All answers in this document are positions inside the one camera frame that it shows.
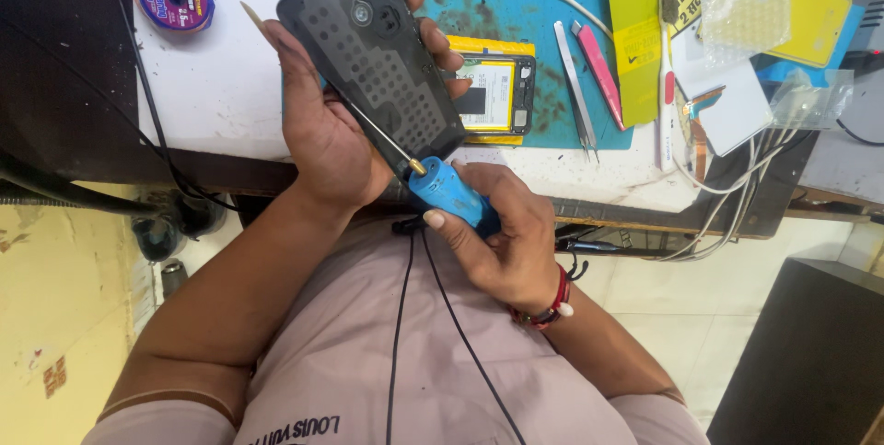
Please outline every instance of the bracelet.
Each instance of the bracelet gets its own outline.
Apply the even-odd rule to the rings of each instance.
[[[549,309],[532,316],[524,312],[518,311],[513,307],[509,308],[509,314],[513,317],[515,324],[525,327],[531,327],[537,331],[542,331],[561,317],[570,317],[574,315],[574,308],[568,304],[571,297],[571,283],[567,279],[565,269],[561,265],[558,266],[558,292],[555,300]]]

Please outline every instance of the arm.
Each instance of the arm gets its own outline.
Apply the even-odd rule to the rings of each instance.
[[[451,245],[470,281],[522,312],[548,309],[558,291],[553,206],[528,190],[502,165],[455,163],[468,185],[489,197],[502,231],[483,242],[462,219],[444,211],[425,214]],[[675,384],[623,326],[579,288],[571,288],[574,315],[544,330],[555,349],[606,398],[666,394],[680,401]]]
[[[348,224],[295,183],[150,319],[109,404],[159,389],[211,394],[239,420],[249,371]]]
[[[417,10],[424,0],[406,2]],[[392,171],[337,96],[320,89],[304,47],[275,20],[264,22],[260,30],[279,52],[283,134],[298,179],[150,319],[103,417],[123,401],[159,400],[163,392],[168,396],[183,390],[176,396],[221,404],[219,411],[238,423],[249,371],[295,296],[353,214],[373,202],[392,179]],[[451,51],[435,22],[421,20],[420,31],[439,67],[457,70],[463,65],[463,57]],[[453,79],[447,86],[456,97],[470,84]]]

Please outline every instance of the white toothbrush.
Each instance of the white toothbrush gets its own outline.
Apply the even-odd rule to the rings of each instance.
[[[669,61],[669,23],[678,21],[678,0],[659,0],[657,11],[660,22],[660,77],[659,77],[659,118],[657,119],[657,139],[659,167],[664,172],[675,168],[672,158],[672,130],[675,122],[675,74]]]

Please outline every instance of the pink shirt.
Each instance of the pink shirt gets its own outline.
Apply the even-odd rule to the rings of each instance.
[[[316,269],[262,360],[235,430],[187,401],[135,405],[83,443],[286,445],[384,443],[392,341],[408,237],[390,222],[349,231]],[[657,395],[606,400],[540,333],[477,290],[435,233],[427,238],[460,326],[528,444],[706,444],[682,405]],[[517,443],[460,339],[421,236],[403,311],[393,443]]]

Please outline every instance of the tweezers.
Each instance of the tweezers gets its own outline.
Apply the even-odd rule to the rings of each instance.
[[[565,26],[561,22],[556,22],[553,27],[555,28],[555,38],[558,41],[558,53],[561,54],[561,61],[564,63],[565,72],[568,75],[569,89],[574,103],[577,105],[577,108],[574,109],[574,121],[577,124],[580,145],[583,145],[587,160],[590,159],[590,148],[592,148],[596,154],[596,161],[601,164],[599,151],[596,149],[596,133],[592,130],[590,113],[586,110],[586,101],[583,100],[583,91],[577,80],[577,70],[574,68],[574,60],[571,59],[571,49],[568,46],[568,36],[565,35]]]

